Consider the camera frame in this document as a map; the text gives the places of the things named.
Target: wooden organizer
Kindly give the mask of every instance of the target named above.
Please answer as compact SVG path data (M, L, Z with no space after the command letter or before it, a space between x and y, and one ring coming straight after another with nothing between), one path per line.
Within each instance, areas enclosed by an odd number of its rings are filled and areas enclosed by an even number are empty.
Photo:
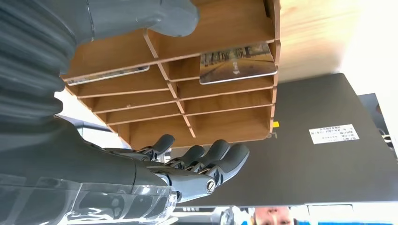
M200 55L266 41L279 61L278 0L194 0L196 30L168 37L151 30L80 46L68 81L92 74L150 65L146 72L67 86L67 90L132 148L163 134L173 147L264 139L272 132L277 74L200 85Z

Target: sticker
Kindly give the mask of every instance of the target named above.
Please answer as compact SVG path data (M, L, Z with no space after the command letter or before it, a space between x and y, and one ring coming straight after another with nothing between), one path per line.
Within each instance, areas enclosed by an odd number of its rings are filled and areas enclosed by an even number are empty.
M359 140L352 124L310 129L309 131L314 144Z
M279 122L278 122L278 121L275 121L272 127L273 127L273 128L278 128L278 127L279 127Z

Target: person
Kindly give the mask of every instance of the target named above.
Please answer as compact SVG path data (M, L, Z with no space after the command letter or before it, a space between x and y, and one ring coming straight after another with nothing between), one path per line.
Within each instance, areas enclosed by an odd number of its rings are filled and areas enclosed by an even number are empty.
M294 225L289 207L260 207L254 212L255 225Z

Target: transparent wrist cover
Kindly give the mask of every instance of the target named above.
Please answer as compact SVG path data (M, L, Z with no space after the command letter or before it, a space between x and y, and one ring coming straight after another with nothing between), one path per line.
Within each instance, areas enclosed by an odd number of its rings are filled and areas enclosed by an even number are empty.
M76 183L0 174L0 225L158 224L177 201L171 186Z

